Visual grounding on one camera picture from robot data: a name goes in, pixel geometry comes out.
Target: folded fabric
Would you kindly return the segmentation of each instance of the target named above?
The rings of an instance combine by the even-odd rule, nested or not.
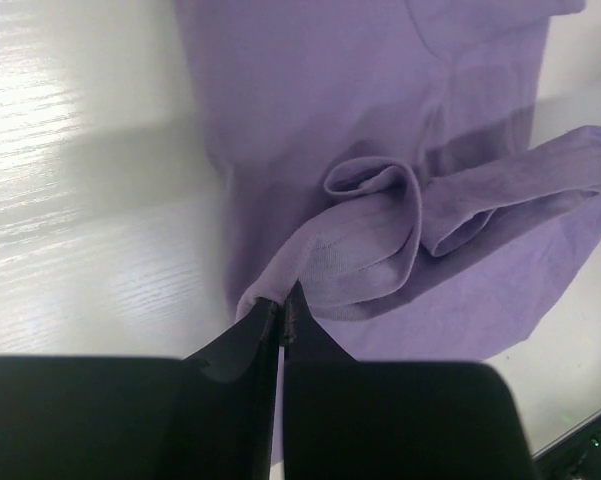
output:
[[[407,304],[600,194],[601,128],[435,178],[422,193],[409,167],[379,157],[340,164],[324,188],[339,203],[291,236],[239,317],[259,297],[282,303],[298,279],[321,318],[364,320]]]
[[[227,184],[236,318],[299,278],[356,357],[484,358],[529,334],[601,237],[601,129],[525,153],[548,18],[582,0],[175,4]],[[539,300],[495,271],[556,278]],[[459,301],[486,295],[468,276],[491,280],[481,306]]]

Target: shirt sleeve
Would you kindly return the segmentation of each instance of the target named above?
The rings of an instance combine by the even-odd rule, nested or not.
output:
[[[406,0],[422,40],[448,60],[553,15],[577,13],[586,0]]]

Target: table surface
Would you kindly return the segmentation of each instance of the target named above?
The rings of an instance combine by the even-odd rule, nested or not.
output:
[[[0,0],[0,353],[185,356],[229,324],[222,191],[163,0]],[[601,124],[601,0],[555,19],[539,143]],[[601,244],[490,360],[537,451],[601,407]]]

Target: lavender fabric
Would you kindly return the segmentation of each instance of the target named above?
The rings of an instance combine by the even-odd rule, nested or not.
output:
[[[526,338],[601,238],[601,128],[526,151],[548,18],[583,3],[176,0],[237,318],[299,278],[360,359]]]

